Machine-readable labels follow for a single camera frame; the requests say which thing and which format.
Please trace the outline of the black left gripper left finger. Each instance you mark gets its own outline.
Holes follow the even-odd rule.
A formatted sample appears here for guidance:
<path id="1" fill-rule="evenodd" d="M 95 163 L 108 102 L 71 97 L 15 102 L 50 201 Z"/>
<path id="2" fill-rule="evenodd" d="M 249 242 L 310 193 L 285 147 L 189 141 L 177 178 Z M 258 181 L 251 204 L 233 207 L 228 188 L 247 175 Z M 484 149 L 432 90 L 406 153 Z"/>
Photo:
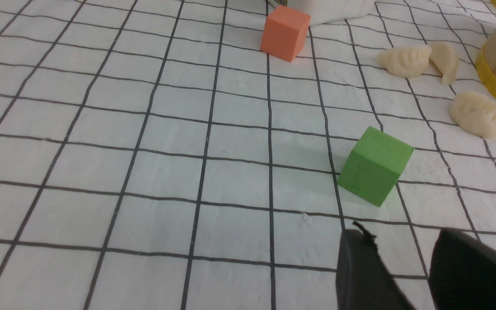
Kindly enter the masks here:
<path id="1" fill-rule="evenodd" d="M 380 258 L 376 236 L 362 224 L 340 237 L 336 295 L 340 310 L 413 310 Z"/>

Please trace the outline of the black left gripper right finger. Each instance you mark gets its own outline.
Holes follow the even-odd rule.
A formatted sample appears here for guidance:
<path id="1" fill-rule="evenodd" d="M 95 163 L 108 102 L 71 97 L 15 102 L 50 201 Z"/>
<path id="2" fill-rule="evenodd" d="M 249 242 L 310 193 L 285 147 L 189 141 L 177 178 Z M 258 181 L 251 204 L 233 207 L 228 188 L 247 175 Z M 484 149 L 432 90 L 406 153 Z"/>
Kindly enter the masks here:
<path id="1" fill-rule="evenodd" d="M 461 231 L 440 230 L 429 280 L 439 310 L 496 310 L 496 250 Z"/>

